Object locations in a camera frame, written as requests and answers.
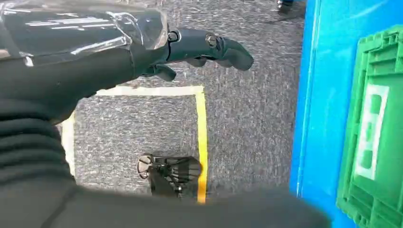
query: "blue panel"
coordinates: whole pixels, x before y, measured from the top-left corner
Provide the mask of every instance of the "blue panel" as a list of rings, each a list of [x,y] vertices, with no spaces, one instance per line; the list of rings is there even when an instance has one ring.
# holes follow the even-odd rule
[[[359,38],[403,24],[401,0],[308,0],[290,190],[334,227],[355,227],[336,208],[345,124]]]

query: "gray carpet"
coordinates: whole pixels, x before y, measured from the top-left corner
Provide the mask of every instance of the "gray carpet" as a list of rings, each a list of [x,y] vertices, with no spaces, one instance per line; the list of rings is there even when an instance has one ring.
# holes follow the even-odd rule
[[[255,58],[248,72],[215,63],[175,64],[174,82],[142,78],[125,86],[198,86],[206,93],[210,197],[288,183],[303,18],[297,2],[279,15],[275,0],[146,0],[167,12],[171,24],[207,29],[240,41]],[[148,193],[136,173],[143,152],[193,155],[197,151],[195,99],[92,97],[77,107],[78,182]]]

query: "robotic hand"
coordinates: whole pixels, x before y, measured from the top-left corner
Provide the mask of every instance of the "robotic hand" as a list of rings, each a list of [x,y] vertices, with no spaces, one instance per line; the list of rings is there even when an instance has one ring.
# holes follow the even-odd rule
[[[166,63],[186,61],[194,67],[202,67],[207,60],[216,61],[222,67],[234,67],[246,71],[252,67],[253,57],[238,42],[203,30],[179,28],[168,32],[168,57],[150,66],[142,76],[158,75],[166,81],[176,77]]]
[[[168,63],[202,67],[213,60],[239,70],[253,64],[240,43],[170,29],[156,9],[87,0],[6,1],[0,8],[0,105],[41,110],[53,124],[98,90],[140,76],[174,80]]]

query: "screw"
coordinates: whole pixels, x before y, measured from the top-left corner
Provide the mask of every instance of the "screw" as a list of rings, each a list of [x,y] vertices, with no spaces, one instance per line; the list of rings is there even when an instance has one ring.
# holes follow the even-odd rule
[[[176,32],[169,32],[168,33],[168,41],[169,42],[178,41],[178,34],[176,34]]]
[[[214,34],[207,34],[206,35],[206,41],[209,44],[210,48],[215,48],[217,46],[217,38],[215,37]]]

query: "green plastic crate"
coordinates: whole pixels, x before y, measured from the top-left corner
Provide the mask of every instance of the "green plastic crate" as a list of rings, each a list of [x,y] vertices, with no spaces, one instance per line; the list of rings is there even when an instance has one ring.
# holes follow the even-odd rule
[[[337,206],[363,228],[403,228],[403,26],[358,43]]]

